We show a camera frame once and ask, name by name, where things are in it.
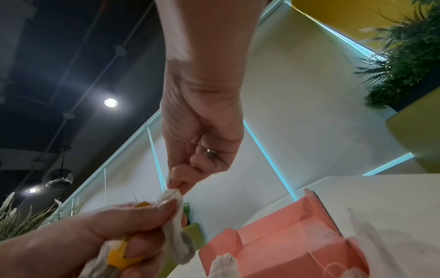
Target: green plant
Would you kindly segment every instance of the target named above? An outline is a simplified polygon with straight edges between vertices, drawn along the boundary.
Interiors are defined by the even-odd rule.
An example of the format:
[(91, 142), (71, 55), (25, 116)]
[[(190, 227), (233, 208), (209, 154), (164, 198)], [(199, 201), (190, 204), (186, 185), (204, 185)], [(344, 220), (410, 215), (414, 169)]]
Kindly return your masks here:
[(55, 204), (58, 206), (61, 204), (60, 201), (56, 200), (51, 207), (35, 215), (32, 215), (31, 207), (26, 218), (21, 220), (20, 213), (17, 211), (17, 208), (12, 208), (14, 194), (14, 192), (11, 193), (0, 207), (0, 241), (35, 230), (44, 224), (51, 213), (56, 210)]
[(373, 41), (383, 44), (374, 57), (361, 59), (356, 74), (366, 76), (366, 105), (384, 109), (399, 103), (434, 65), (440, 64), (440, 0), (412, 0), (412, 18), (389, 28), (375, 28)]
[(190, 206), (189, 206), (189, 203), (184, 203), (183, 204), (183, 213), (188, 217), (188, 219), (189, 219), (189, 217), (191, 216), (191, 208), (190, 208)]

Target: person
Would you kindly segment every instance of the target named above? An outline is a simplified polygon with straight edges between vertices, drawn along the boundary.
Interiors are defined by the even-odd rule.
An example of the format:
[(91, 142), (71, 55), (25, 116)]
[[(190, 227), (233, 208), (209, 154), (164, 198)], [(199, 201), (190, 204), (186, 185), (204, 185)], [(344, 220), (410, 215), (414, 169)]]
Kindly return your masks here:
[[(165, 34), (161, 102), (169, 188), (182, 194), (231, 166), (243, 139), (240, 89), (266, 0), (157, 0)], [(2, 278), (72, 277), (109, 239), (135, 234), (127, 257), (144, 262), (121, 278), (153, 278), (163, 261), (160, 227), (176, 202), (80, 214), (0, 244)]]

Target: yellow wall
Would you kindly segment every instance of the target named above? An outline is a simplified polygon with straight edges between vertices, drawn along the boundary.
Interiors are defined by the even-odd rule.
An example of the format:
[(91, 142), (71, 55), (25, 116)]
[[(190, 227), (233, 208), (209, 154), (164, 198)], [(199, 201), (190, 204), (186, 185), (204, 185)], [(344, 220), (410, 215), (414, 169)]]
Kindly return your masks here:
[[(394, 24), (380, 14), (396, 21), (403, 15), (412, 17), (415, 6), (410, 4), (411, 0), (292, 0), (300, 11), (357, 42), (371, 37), (360, 29)], [(366, 46), (380, 49), (378, 44)]]

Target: forearm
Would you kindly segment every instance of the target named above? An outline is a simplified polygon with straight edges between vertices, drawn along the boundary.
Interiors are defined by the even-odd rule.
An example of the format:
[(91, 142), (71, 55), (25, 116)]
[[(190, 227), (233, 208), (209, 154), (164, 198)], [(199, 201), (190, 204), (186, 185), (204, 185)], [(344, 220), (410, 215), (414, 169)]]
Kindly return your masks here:
[(266, 0), (156, 0), (167, 67), (209, 82), (241, 84)]

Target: black pendant lamp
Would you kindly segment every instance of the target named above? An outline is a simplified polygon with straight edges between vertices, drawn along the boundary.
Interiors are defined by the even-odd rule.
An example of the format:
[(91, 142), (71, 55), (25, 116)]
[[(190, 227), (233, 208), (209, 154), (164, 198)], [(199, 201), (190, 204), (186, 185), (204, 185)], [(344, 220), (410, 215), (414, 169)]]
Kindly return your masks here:
[(47, 176), (46, 187), (50, 188), (62, 188), (67, 187), (73, 182), (73, 172), (70, 169), (64, 168), (64, 156), (66, 152), (70, 151), (69, 146), (61, 146), (63, 152), (63, 160), (61, 162), (61, 168), (55, 169)]

